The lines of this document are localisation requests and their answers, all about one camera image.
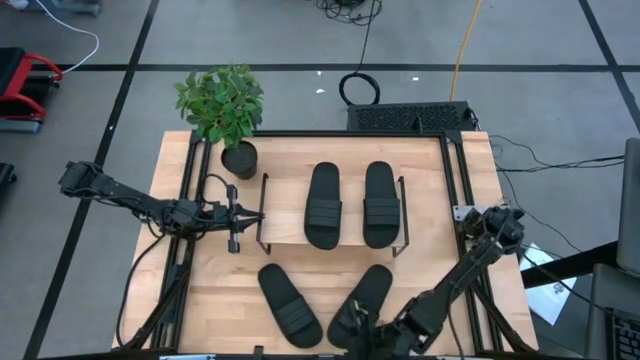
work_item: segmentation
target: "black plant pot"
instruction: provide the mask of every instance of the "black plant pot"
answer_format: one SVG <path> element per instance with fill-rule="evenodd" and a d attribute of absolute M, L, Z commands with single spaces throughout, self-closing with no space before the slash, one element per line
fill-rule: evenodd
<path fill-rule="evenodd" d="M 242 180 L 251 179 L 258 170 L 258 151 L 250 142 L 240 141 L 238 148 L 222 151 L 222 165 Z"/>

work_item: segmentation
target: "black keyboard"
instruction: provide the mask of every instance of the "black keyboard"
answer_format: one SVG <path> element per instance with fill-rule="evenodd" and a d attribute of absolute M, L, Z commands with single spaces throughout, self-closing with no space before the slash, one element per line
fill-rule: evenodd
<path fill-rule="evenodd" d="M 609 309 L 607 314 L 607 346 L 609 359 L 640 360 L 640 316 Z"/>

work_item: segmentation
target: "potted plant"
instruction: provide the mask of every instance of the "potted plant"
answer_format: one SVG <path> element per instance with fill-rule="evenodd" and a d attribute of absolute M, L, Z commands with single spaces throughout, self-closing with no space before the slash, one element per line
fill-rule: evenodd
<path fill-rule="evenodd" d="M 244 137 L 262 123 L 260 84 L 247 65 L 214 68 L 196 78 L 189 74 L 178 90 L 180 117 L 196 125 L 198 135 L 216 144 L 224 141 L 222 164 L 240 179 L 249 179 L 258 168 L 258 152 Z"/>

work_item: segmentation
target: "white cable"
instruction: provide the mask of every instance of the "white cable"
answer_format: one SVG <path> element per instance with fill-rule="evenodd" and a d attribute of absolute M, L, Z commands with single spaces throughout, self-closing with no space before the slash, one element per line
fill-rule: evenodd
<path fill-rule="evenodd" d="M 78 29 L 78 28 L 74 28 L 74 27 L 73 27 L 73 26 L 71 26 L 71 25 L 68 25 L 68 24 L 63 23 L 62 21 L 58 20 L 58 18 L 57 18 L 57 17 L 53 16 L 53 14 L 52 14 L 51 12 L 49 12 L 49 9 L 47 9 L 47 7 L 46 7 L 46 6 L 42 5 L 42 3 L 40 2 L 40 0 L 35 0 L 35 1 L 36 1 L 36 2 L 37 2 L 37 3 L 38 3 L 38 4 L 39 4 L 43 9 L 44 9 L 44 11 L 45 11 L 49 16 L 51 16 L 51 18 L 52 18 L 53 20 L 55 20 L 58 24 L 60 24 L 60 25 L 62 25 L 62 26 L 64 26 L 64 27 L 66 27 L 67 29 L 70 29 L 70 30 L 73 30 L 73 31 L 76 31 L 76 32 L 79 32 L 79 33 L 83 33 L 83 34 L 91 35 L 91 36 L 93 36 L 93 37 L 96 39 L 96 47 L 93 49 L 93 51 L 92 51 L 89 55 L 85 56 L 85 58 L 84 58 L 84 59 L 82 59 L 79 63 L 77 63 L 77 64 L 73 65 L 72 67 L 68 68 L 67 70 L 63 71 L 63 72 L 62 72 L 63 74 L 66 74 L 66 73 L 68 73 L 69 71 L 74 70 L 74 69 L 75 69 L 75 68 L 77 68 L 78 66 L 80 66 L 80 65 L 84 64 L 87 60 L 89 60 L 89 58 L 90 58 L 90 57 L 92 57 L 92 56 L 93 56 L 93 54 L 95 54 L 95 53 L 96 53 L 96 51 L 98 51 L 98 49 L 100 48 L 100 39 L 98 38 L 98 35 L 96 35 L 96 34 L 92 33 L 91 31 L 81 30 L 81 29 Z"/>

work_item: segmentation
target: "white paper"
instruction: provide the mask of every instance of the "white paper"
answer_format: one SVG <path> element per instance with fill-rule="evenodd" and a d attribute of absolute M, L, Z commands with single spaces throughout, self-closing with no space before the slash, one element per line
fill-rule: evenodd
<path fill-rule="evenodd" d="M 531 261 L 538 265 L 553 261 L 551 256 L 540 250 L 535 244 L 531 243 L 529 246 L 531 248 L 527 249 L 525 253 Z M 520 263 L 520 271 L 529 269 L 532 266 L 527 259 L 523 258 Z M 562 282 L 573 289 L 576 278 L 565 279 Z M 569 298 L 569 290 L 565 289 L 559 282 L 527 289 L 529 308 L 552 326 L 558 320 L 567 298 Z"/>

